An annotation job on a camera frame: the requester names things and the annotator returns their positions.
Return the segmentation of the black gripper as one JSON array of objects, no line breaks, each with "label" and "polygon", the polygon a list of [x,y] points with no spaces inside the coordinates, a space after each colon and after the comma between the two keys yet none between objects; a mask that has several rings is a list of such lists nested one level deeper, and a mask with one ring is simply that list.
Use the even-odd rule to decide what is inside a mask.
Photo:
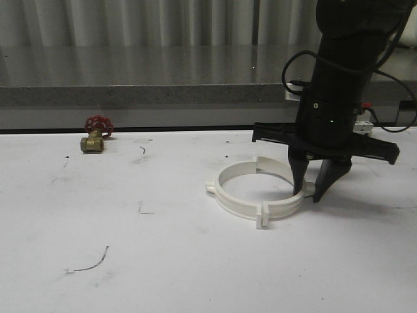
[{"label": "black gripper", "polygon": [[313,195],[313,202],[317,203],[350,171],[349,157],[374,158],[395,164],[399,156],[397,144],[353,132],[360,109],[359,104],[342,106],[303,95],[295,123],[255,123],[252,141],[288,146],[294,196],[302,189],[309,161],[323,160]]}]

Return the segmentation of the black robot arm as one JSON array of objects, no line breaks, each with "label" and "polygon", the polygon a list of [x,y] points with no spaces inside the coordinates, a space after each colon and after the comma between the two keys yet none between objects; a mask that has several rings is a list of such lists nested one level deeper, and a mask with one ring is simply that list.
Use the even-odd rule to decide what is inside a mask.
[{"label": "black robot arm", "polygon": [[394,164],[396,144],[354,132],[362,94],[392,53],[415,1],[319,1],[322,38],[311,81],[299,92],[293,124],[256,123],[253,141],[288,145],[294,190],[303,187],[312,160],[322,162],[313,201],[349,172],[354,156]]}]

